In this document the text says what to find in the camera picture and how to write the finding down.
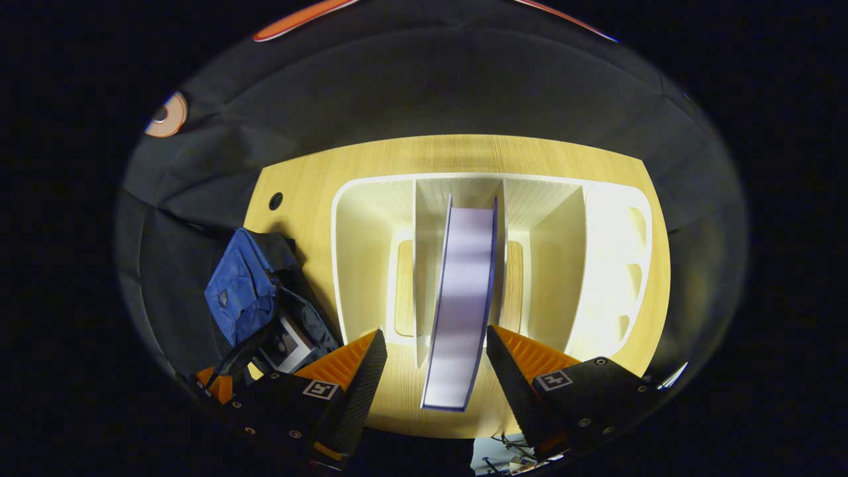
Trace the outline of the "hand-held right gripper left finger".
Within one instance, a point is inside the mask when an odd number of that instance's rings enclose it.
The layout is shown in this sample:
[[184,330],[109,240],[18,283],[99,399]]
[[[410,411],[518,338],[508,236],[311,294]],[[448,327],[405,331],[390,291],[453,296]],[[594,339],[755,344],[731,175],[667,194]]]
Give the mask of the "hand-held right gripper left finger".
[[229,429],[286,468],[354,456],[388,352],[373,330],[293,374],[267,374],[229,402]]

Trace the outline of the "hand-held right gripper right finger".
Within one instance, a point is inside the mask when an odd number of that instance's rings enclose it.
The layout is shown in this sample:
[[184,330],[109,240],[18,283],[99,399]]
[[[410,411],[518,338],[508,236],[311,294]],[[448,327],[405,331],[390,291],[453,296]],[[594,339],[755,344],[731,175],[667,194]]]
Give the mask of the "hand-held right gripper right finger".
[[578,360],[501,326],[486,353],[533,455],[575,459],[639,425],[660,390],[609,357]]

